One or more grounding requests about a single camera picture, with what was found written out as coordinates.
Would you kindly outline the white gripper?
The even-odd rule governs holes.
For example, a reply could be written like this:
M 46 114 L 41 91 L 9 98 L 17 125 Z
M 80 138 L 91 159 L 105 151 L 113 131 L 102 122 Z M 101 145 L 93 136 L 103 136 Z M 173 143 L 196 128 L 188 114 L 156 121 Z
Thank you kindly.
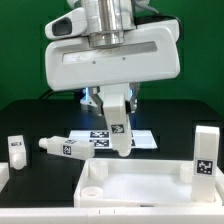
M 91 87 L 92 111 L 99 116 L 104 112 L 97 86 L 129 83 L 126 112 L 134 113 L 139 82 L 179 74 L 178 38 L 178 22 L 168 20 L 125 32 L 125 42 L 113 48 L 93 49 L 85 37 L 54 41 L 45 51 L 47 83 L 55 91 Z

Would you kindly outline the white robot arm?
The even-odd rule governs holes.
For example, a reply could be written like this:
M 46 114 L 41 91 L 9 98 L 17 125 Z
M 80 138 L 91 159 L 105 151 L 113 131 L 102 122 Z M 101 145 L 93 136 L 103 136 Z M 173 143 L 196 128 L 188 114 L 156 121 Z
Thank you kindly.
M 45 26 L 46 79 L 54 91 L 85 89 L 87 108 L 104 114 L 112 97 L 128 113 L 137 107 L 139 84 L 180 72 L 180 22 L 155 12 L 138 23 L 136 0 L 68 0 L 72 10 Z

